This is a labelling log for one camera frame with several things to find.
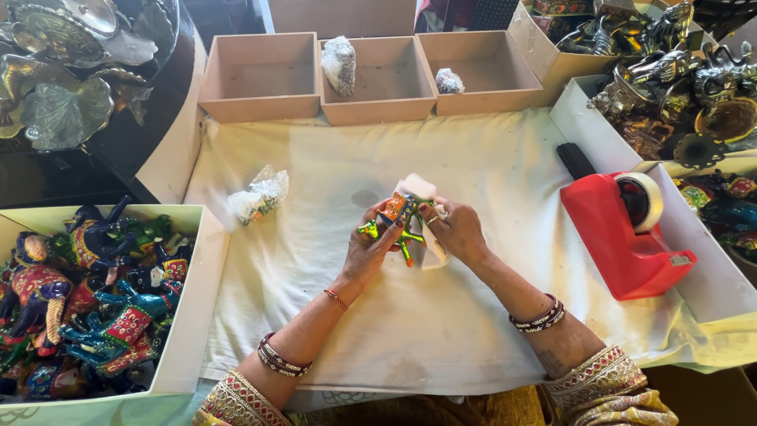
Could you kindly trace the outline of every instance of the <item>tattoo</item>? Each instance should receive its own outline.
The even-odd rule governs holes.
[[[547,349],[541,352],[536,352],[536,357],[539,358],[539,362],[541,362],[541,365],[547,370],[547,374],[550,377],[559,377],[558,374],[562,369],[562,363],[551,350]]]

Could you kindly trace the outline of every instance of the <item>black comb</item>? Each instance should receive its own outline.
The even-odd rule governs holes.
[[[568,142],[558,145],[557,155],[559,155],[565,168],[568,169],[568,173],[573,176],[573,180],[579,180],[597,172],[584,152],[581,151],[581,148],[578,148],[578,145],[574,143]]]

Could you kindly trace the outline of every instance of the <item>woman's left hand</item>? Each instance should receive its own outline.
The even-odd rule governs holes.
[[[359,226],[375,220],[378,217],[378,212],[386,208],[386,203],[389,200],[391,199],[386,199],[368,208]],[[377,222],[377,226],[380,237],[376,241],[370,235],[357,232],[357,227],[352,231],[347,260],[344,262],[344,268],[342,268],[337,282],[356,284],[360,288],[360,292],[363,292],[370,284],[371,279],[381,269],[386,253],[399,250],[399,246],[395,246],[394,243],[402,235],[405,223],[397,219],[394,224],[387,228],[379,222],[381,221]]]

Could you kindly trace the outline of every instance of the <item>white tablecloth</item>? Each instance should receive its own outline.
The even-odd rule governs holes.
[[[232,237],[202,377],[219,379],[328,286],[366,207],[410,172],[472,205],[495,253],[638,363],[706,370],[757,358],[757,325],[703,329],[674,290],[612,298],[560,202],[572,179],[547,109],[358,127],[322,117],[204,127],[185,203],[208,205]],[[265,164],[289,172],[289,197],[243,227],[226,197]],[[461,263],[424,272],[392,253],[301,389],[473,395],[543,376],[497,298]]]

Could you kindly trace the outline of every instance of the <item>hand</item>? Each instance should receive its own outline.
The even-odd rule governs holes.
[[[469,268],[486,259],[490,252],[481,234],[481,222],[475,210],[469,205],[441,197],[437,197],[437,203],[444,206],[447,219],[436,219],[428,225],[428,228],[434,233],[441,246]],[[418,206],[418,211],[425,223],[429,223],[431,219],[438,216],[436,210],[425,203]]]
[[[359,226],[363,226],[368,221],[375,220],[378,217],[378,211],[384,210],[389,200],[391,199],[386,199],[368,208]],[[380,220],[377,222],[378,234],[380,236],[377,241],[374,241],[367,234],[358,233],[357,227],[352,231],[350,248],[347,251],[347,260],[344,262],[344,268],[342,268],[337,282],[355,283],[360,288],[360,292],[363,292],[368,287],[371,279],[381,269],[386,253],[390,251],[396,252],[400,249],[394,243],[402,235],[405,223],[397,219],[394,224],[387,228],[380,222]]]

